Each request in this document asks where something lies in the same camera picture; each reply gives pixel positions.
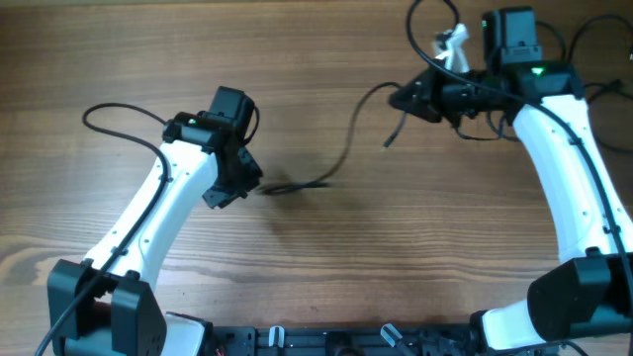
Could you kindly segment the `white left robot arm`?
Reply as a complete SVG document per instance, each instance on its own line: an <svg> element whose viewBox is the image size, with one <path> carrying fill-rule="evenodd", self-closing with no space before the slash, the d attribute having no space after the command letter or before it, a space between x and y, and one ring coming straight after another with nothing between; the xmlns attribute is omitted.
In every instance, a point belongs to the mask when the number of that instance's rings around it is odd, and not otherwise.
<svg viewBox="0 0 633 356"><path fill-rule="evenodd" d="M184 222L203 200L222 209L263 173L246 146L259 112L244 92L219 87L211 107L165 122L156 162L110 231L79 263L47 279L50 330L37 352L56 355L222 355L211 322L163 312L157 277Z"/></svg>

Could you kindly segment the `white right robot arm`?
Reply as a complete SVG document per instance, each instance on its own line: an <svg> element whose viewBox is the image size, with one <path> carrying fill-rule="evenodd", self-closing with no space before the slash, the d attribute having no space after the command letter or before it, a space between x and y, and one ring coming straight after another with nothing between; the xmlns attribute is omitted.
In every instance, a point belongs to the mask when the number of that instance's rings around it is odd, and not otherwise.
<svg viewBox="0 0 633 356"><path fill-rule="evenodd" d="M529 7L482 18L485 68L467 64L463 24L440 33L426 69L390 105L459 128L500 112L527 150L555 224L559 265L526 297L471 317L467 355L515 354L632 330L632 221L591 131L585 88L565 60L547 60Z"/></svg>

